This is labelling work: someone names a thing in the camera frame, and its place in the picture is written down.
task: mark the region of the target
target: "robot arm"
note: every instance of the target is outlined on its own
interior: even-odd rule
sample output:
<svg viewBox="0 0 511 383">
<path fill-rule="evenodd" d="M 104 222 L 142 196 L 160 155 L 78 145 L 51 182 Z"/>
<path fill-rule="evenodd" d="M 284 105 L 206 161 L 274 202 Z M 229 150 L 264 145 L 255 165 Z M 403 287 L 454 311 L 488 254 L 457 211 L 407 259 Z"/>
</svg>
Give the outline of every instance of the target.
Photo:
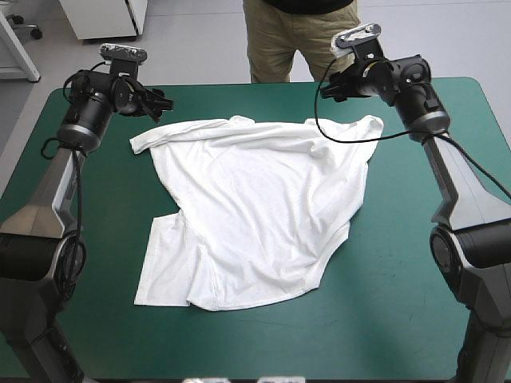
<svg viewBox="0 0 511 383">
<path fill-rule="evenodd" d="M 511 206 L 489 193 L 465 157 L 446 140 L 450 118 L 420 56 L 390 61 L 381 28 L 360 26 L 332 40 L 336 57 L 355 63 L 330 76 L 323 98 L 380 96 L 422 143 L 442 193 L 430 236 L 435 261 L 456 299 L 471 311 L 458 357 L 457 383 L 501 383 L 511 360 Z"/>
<path fill-rule="evenodd" d="M 28 204 L 0 226 L 0 330 L 41 383 L 91 381 L 56 320 L 85 263 L 81 228 L 70 212 L 79 169 L 99 148 L 114 113 L 158 120 L 172 109 L 161 91 L 137 82 L 144 50 L 104 44 L 100 54 L 109 73 L 82 70 L 68 79 L 70 107 L 57 132 L 61 147 Z"/>
</svg>

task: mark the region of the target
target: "person's leg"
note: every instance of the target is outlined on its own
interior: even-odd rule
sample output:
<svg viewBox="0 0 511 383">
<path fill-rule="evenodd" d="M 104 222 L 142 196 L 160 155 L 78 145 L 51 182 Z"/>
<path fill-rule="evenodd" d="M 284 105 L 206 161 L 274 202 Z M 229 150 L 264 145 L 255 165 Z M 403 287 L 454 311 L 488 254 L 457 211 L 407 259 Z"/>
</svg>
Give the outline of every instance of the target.
<svg viewBox="0 0 511 383">
<path fill-rule="evenodd" d="M 263 0 L 244 0 L 252 82 L 286 82 L 296 48 L 289 34 L 291 15 Z"/>
<path fill-rule="evenodd" d="M 357 17 L 357 0 L 349 6 L 329 14 L 295 15 L 295 40 L 305 57 L 315 81 L 321 80 L 328 65 L 334 59 L 330 51 L 331 39 L 342 30 L 350 30 L 360 24 Z M 353 57 L 337 60 L 328 74 L 342 72 L 353 63 Z"/>
</svg>

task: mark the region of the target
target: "green tabletop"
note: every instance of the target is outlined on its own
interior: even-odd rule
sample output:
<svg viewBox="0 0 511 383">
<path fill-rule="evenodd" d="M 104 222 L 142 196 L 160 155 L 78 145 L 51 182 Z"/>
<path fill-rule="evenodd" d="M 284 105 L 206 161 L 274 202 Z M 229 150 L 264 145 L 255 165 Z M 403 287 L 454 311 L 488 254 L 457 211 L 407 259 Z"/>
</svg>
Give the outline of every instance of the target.
<svg viewBox="0 0 511 383">
<path fill-rule="evenodd" d="M 511 153 L 477 82 L 438 79 L 451 132 L 494 175 L 511 185 Z M 248 116 L 303 122 L 316 84 L 166 86 L 176 102 L 162 124 Z M 2 200 L 0 221 L 30 197 L 48 162 L 39 156 L 67 104 L 53 92 Z M 385 134 L 402 130 L 377 98 L 321 101 L 340 122 L 380 116 Z M 149 152 L 134 156 L 129 138 L 147 118 L 115 116 L 83 171 L 89 259 L 59 320 L 91 377 L 442 379 L 454 375 L 468 318 L 432 259 L 430 218 L 441 201 L 420 144 L 407 137 L 378 145 L 366 198 L 350 238 L 332 257 L 318 290 L 278 304 L 211 313 L 196 307 L 134 306 L 153 217 L 178 207 L 161 186 Z M 0 377 L 25 376 L 0 343 Z"/>
</svg>

